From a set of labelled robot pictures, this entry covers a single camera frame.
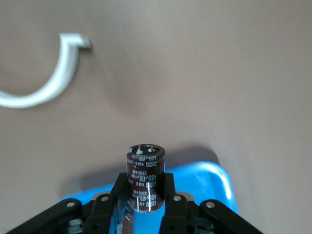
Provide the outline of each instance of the blue tray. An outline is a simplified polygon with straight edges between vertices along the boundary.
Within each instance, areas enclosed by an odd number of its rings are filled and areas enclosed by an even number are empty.
[[[175,189],[177,192],[185,192],[193,195],[195,203],[199,205],[207,199],[221,201],[234,212],[238,213],[231,180],[226,171],[218,164],[212,162],[196,162],[166,170],[175,177]],[[75,198],[87,204],[92,197],[100,192],[110,191],[114,184],[108,184],[80,193],[71,194],[66,198]],[[165,207],[150,214],[135,213],[135,234],[157,234]]]

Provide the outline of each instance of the white plastic handle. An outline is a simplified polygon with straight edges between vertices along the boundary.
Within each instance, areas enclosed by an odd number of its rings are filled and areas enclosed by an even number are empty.
[[[19,96],[0,90],[0,106],[8,108],[28,108],[50,101],[60,95],[72,80],[78,63],[79,48],[91,48],[87,37],[81,34],[62,33],[58,63],[50,79],[32,94]]]

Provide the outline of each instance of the capacitor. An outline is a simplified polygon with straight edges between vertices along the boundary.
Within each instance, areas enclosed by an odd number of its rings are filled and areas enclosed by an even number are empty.
[[[164,203],[165,150],[153,144],[132,146],[127,151],[128,205],[150,213]]]

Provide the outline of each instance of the silver screw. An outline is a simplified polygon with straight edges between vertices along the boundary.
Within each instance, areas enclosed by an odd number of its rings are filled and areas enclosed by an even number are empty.
[[[211,202],[211,201],[207,201],[207,202],[206,202],[206,206],[207,206],[208,208],[212,209],[212,208],[215,207],[215,204],[214,204],[213,202]]]
[[[174,201],[180,201],[182,198],[179,195],[174,196]]]
[[[71,202],[68,202],[68,203],[66,204],[66,206],[69,208],[69,207],[74,206],[74,204],[75,204],[75,203],[71,201]]]
[[[101,201],[107,201],[108,199],[109,199],[108,196],[103,196],[103,197],[101,198]]]

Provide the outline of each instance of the electrolytic capacitor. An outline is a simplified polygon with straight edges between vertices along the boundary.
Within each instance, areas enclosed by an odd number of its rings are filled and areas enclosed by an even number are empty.
[[[158,210],[164,203],[165,150],[153,144],[127,151],[130,208],[140,213]]]

